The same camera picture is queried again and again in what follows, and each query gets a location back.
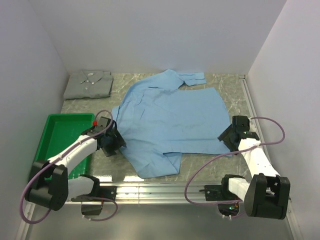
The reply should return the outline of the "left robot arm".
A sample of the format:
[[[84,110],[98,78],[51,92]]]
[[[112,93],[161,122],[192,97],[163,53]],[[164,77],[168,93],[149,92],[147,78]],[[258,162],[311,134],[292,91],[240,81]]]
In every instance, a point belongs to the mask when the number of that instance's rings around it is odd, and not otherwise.
[[[100,180],[88,174],[69,179],[70,172],[98,150],[103,150],[110,157],[125,146],[116,121],[101,117],[65,150],[46,161],[33,163],[22,198],[53,211],[61,209],[67,200],[77,197],[96,201],[101,195]]]

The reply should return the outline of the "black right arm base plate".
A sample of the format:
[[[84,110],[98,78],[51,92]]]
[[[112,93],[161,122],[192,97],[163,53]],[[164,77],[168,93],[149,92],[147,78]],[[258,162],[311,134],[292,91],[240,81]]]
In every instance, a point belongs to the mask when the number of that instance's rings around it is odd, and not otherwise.
[[[223,191],[221,185],[205,185],[199,192],[204,193],[207,202],[222,202],[217,205],[218,212],[222,218],[232,220],[245,214],[245,211],[240,209],[239,201],[226,203],[231,200],[239,200],[239,198],[233,193]]]

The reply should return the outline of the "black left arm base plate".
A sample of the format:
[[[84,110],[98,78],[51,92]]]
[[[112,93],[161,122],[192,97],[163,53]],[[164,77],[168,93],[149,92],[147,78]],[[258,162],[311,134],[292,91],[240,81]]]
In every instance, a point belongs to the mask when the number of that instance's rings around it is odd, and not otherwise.
[[[88,217],[96,217],[99,216],[102,211],[105,203],[110,203],[109,201],[102,200],[108,199],[115,201],[117,195],[117,187],[114,185],[111,186],[101,186],[97,193],[93,196],[77,196],[72,198],[70,202],[72,203],[81,203],[81,213],[84,216]]]

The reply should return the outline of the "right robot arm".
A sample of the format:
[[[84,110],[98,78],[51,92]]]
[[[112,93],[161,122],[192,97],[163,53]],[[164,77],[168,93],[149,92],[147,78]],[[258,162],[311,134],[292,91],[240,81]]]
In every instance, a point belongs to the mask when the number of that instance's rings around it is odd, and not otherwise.
[[[220,194],[226,200],[242,200],[247,216],[283,220],[287,214],[291,183],[280,176],[268,160],[258,134],[250,130],[250,119],[236,115],[218,140],[233,155],[242,155],[251,181],[227,174],[221,180]]]

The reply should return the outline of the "light blue long sleeve shirt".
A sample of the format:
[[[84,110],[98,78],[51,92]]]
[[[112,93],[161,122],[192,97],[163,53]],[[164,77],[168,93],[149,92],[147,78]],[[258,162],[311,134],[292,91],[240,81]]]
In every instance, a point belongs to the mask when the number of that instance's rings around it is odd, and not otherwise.
[[[220,155],[229,150],[219,135],[230,116],[203,73],[166,70],[136,82],[112,110],[126,145],[120,149],[142,179],[176,175],[183,154]]]

